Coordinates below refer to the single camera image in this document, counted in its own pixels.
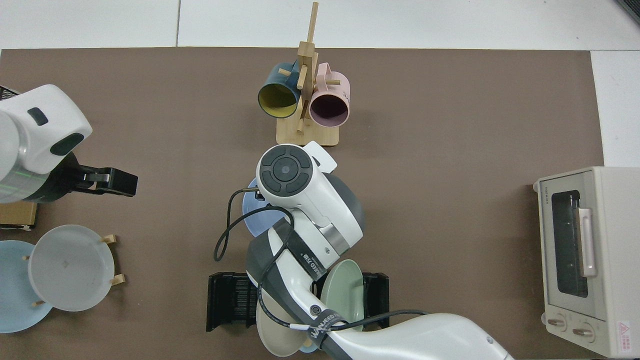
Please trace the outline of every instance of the toaster oven handle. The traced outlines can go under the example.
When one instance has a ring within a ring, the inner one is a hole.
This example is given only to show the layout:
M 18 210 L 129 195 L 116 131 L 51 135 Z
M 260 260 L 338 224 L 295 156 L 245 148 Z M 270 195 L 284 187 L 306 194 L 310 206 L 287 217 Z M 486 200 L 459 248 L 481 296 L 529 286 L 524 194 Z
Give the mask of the toaster oven handle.
M 578 230 L 578 257 L 580 274 L 583 277 L 595 277 L 595 255 L 593 253 L 593 228 L 591 226 L 591 209 L 576 208 L 574 212 Z

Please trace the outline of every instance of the blue mug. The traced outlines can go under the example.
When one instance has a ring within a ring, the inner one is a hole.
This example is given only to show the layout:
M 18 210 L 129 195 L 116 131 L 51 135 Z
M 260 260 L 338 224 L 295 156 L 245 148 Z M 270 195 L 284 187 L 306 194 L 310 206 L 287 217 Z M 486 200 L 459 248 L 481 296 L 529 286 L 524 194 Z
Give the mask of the blue mug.
M 296 87 L 300 78 L 298 61 L 274 66 L 258 92 L 258 103 L 268 115 L 279 119 L 296 112 L 300 90 Z

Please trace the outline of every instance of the green plate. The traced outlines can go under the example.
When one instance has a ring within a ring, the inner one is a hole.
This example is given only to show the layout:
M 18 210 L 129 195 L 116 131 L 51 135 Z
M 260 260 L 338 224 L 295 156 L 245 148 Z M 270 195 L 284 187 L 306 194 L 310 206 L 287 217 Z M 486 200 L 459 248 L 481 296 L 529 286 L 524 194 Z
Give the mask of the green plate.
M 320 301 L 348 322 L 364 318 L 364 282 L 355 261 L 347 259 L 333 267 L 324 282 Z M 362 331 L 362 326 L 354 329 Z

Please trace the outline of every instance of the toaster oven door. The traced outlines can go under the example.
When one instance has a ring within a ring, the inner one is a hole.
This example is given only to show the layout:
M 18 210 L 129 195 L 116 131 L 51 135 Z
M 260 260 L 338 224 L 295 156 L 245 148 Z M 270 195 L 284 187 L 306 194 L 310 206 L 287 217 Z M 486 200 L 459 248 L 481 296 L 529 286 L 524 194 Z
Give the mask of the toaster oven door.
M 547 302 L 602 319 L 593 172 L 540 182 Z

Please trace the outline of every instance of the black cable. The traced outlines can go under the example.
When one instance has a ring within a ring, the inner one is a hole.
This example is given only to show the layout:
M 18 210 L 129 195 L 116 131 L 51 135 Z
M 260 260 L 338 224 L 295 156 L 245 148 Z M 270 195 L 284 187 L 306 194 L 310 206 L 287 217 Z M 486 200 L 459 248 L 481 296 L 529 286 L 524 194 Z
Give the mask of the black cable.
M 262 298 L 262 284 L 264 283 L 264 279 L 267 277 L 267 274 L 269 273 L 271 268 L 273 268 L 273 265 L 275 265 L 276 261 L 278 260 L 278 258 L 282 254 L 282 252 L 287 248 L 287 240 L 289 239 L 289 235 L 287 235 L 287 238 L 285 239 L 284 243 L 280 247 L 280 250 L 278 250 L 278 252 L 273 256 L 273 258 L 271 258 L 271 262 L 269 263 L 269 265 L 262 272 L 262 277 L 260 278 L 260 281 L 258 282 L 258 292 L 257 292 L 258 303 L 260 304 L 260 307 L 264 311 L 265 315 L 267 315 L 273 322 L 277 323 L 278 325 L 282 325 L 284 327 L 289 327 L 291 325 L 291 323 L 288 323 L 288 322 L 280 319 L 279 317 L 277 317 L 274 314 L 272 314 L 271 311 L 269 311 L 269 309 L 267 308 L 267 305 L 265 305 L 265 303 L 264 303 L 264 299 Z
M 257 192 L 259 189 L 257 187 L 253 187 L 253 188 L 243 188 L 240 189 L 236 192 L 234 192 L 231 197 L 229 198 L 229 203 L 227 204 L 227 230 L 229 229 L 229 223 L 231 221 L 231 205 L 233 204 L 234 198 L 236 197 L 236 195 L 238 195 L 239 193 L 246 193 L 246 192 Z M 224 246 L 222 246 L 222 253 L 220 255 L 218 255 L 218 249 L 220 247 L 220 241 L 218 241 L 218 244 L 216 244 L 216 252 L 214 254 L 214 259 L 216 261 L 220 261 L 222 260 L 222 257 L 225 255 L 225 252 L 227 251 L 227 245 L 229 244 L 229 232 L 227 231 L 227 235 L 225 237 L 224 240 L 225 244 Z
M 351 323 L 347 323 L 345 325 L 334 325 L 331 326 L 330 331 L 339 331 L 339 330 L 344 330 L 344 329 L 350 329 L 352 327 L 357 327 L 357 326 L 361 326 L 361 325 L 368 325 L 370 323 L 374 323 L 374 322 L 378 322 L 380 320 L 384 320 L 386 318 L 390 318 L 391 316 L 395 316 L 395 315 L 403 315 L 403 314 L 415 314 L 415 315 L 428 315 L 429 313 L 427 313 L 426 311 L 422 311 L 422 310 L 396 310 L 396 311 L 389 311 L 388 313 L 383 313 L 383 314 L 378 314 L 375 316 L 370 316 L 368 318 L 356 321 L 356 322 L 351 322 Z
M 227 227 L 227 229 L 224 231 L 224 233 L 222 233 L 222 235 L 220 235 L 220 239 L 218 239 L 218 242 L 216 244 L 216 249 L 214 251 L 213 254 L 213 258 L 216 261 L 220 261 L 222 260 L 222 257 L 225 255 L 225 251 L 227 251 L 227 243 L 228 243 L 228 239 L 229 239 L 229 232 L 231 232 L 231 229 L 233 229 L 237 224 L 240 223 L 240 221 L 250 217 L 251 215 L 260 213 L 262 211 L 267 211 L 267 210 L 278 210 L 281 211 L 283 213 L 285 213 L 288 217 L 289 217 L 289 222 L 291 223 L 291 227 L 293 227 L 293 215 L 286 210 L 285 208 L 282 208 L 280 206 L 265 206 L 264 208 L 260 208 L 260 209 L 255 209 L 253 211 L 249 211 L 248 213 L 244 214 L 243 216 L 239 217 L 238 219 L 236 219 L 236 221 L 234 221 L 231 225 L 229 225 Z M 220 250 L 220 245 L 222 245 L 222 243 L 224 243 L 224 247 L 222 248 L 222 253 L 218 254 L 219 250 Z

